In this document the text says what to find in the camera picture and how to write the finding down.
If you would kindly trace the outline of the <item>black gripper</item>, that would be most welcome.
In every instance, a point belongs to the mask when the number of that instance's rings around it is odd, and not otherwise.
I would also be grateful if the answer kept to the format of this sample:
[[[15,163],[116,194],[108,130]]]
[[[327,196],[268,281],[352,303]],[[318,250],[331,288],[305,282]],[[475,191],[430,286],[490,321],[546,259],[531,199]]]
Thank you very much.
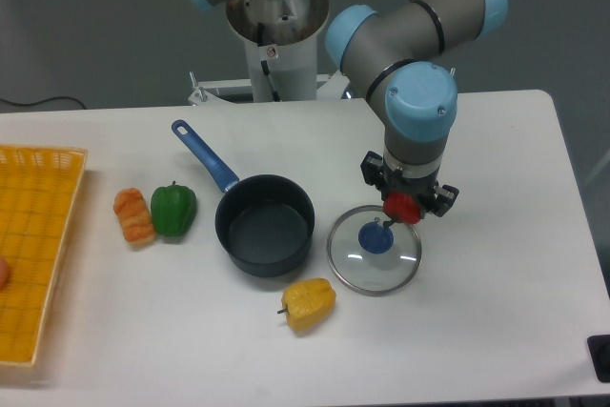
[[[372,151],[364,156],[360,169],[363,180],[368,186],[375,187],[385,201],[391,193],[410,195],[417,200],[426,214],[436,217],[445,216],[458,199],[459,189],[450,185],[440,186],[437,183],[439,168],[423,176],[410,177],[405,171],[391,169],[383,158]]]

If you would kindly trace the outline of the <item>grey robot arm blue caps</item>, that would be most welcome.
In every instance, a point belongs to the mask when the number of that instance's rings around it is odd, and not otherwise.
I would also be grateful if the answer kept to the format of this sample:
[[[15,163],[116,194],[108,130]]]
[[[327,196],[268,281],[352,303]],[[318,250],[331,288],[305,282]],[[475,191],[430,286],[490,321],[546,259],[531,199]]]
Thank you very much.
[[[225,6],[257,102],[314,98],[315,45],[323,40],[384,126],[383,153],[368,153],[361,165],[365,182],[380,191],[383,212],[415,224],[452,208],[458,191],[440,185],[437,174],[458,91],[434,59],[500,27],[508,0],[408,0],[386,15],[355,5],[336,17],[329,0],[191,1],[202,10]]]

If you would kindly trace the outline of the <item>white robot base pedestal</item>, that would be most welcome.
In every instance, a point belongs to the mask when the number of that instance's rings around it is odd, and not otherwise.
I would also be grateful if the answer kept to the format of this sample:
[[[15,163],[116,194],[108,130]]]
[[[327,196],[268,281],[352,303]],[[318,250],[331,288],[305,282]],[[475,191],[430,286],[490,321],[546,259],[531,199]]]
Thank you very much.
[[[317,37],[329,0],[230,0],[225,12],[242,40],[255,102],[317,99]]]

